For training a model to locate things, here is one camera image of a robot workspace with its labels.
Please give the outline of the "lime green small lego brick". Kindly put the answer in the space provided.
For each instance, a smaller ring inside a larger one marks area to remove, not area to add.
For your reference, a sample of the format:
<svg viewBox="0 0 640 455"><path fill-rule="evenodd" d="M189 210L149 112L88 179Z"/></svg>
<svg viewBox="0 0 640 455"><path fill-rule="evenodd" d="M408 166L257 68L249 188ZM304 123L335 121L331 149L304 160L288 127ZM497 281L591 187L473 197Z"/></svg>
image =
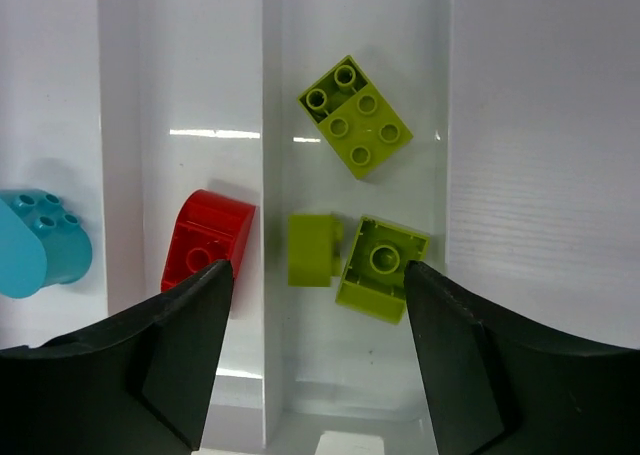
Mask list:
<svg viewBox="0 0 640 455"><path fill-rule="evenodd" d="M341 220L334 214L292 214L287 228L288 285L330 287L341 270Z"/></svg>

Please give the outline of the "red curved lego brick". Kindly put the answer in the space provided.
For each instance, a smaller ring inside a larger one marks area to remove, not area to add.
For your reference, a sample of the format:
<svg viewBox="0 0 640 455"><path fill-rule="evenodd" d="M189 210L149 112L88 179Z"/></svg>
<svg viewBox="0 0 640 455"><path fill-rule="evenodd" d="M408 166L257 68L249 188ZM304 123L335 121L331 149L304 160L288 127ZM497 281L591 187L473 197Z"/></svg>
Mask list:
<svg viewBox="0 0 640 455"><path fill-rule="evenodd" d="M228 260L233 276L241 268L256 207L199 189L181 207L160 282L169 290L218 260Z"/></svg>

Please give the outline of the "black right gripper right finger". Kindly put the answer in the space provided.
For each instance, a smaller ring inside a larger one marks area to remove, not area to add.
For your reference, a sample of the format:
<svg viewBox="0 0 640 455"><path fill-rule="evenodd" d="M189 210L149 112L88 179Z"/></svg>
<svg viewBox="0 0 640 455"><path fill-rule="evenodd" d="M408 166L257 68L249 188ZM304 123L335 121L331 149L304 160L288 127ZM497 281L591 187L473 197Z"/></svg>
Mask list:
<svg viewBox="0 0 640 455"><path fill-rule="evenodd" d="M442 454L635 454L639 353L548 327L412 261L406 305Z"/></svg>

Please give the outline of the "lime green square lego brick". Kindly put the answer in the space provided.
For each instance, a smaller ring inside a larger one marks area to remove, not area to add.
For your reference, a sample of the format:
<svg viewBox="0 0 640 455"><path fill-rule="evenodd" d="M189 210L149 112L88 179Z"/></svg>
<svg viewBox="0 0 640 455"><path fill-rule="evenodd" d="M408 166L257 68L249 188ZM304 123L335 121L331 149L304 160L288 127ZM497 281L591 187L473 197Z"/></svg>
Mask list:
<svg viewBox="0 0 640 455"><path fill-rule="evenodd" d="M406 309L406 266L423 260L429 243L427 234L363 216L341 275L336 303L387 323L399 323Z"/></svg>

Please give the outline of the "teal rounded lego brick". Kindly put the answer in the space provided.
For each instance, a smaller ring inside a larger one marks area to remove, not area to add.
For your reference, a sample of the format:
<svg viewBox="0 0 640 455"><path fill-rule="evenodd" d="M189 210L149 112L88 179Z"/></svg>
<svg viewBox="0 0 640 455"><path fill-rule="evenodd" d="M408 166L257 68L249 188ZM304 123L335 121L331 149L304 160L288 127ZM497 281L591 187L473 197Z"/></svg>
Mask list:
<svg viewBox="0 0 640 455"><path fill-rule="evenodd" d="M83 278L93 250L80 218L40 189L1 192L1 294L24 299Z"/></svg>

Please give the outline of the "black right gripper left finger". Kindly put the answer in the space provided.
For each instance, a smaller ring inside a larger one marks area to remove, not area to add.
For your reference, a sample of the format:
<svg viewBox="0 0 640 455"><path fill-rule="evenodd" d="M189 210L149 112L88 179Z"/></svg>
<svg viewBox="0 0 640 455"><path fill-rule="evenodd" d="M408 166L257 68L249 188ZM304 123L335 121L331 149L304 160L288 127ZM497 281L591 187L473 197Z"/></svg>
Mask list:
<svg viewBox="0 0 640 455"><path fill-rule="evenodd" d="M2 452L199 450L233 287L220 260L97 323L4 349Z"/></svg>

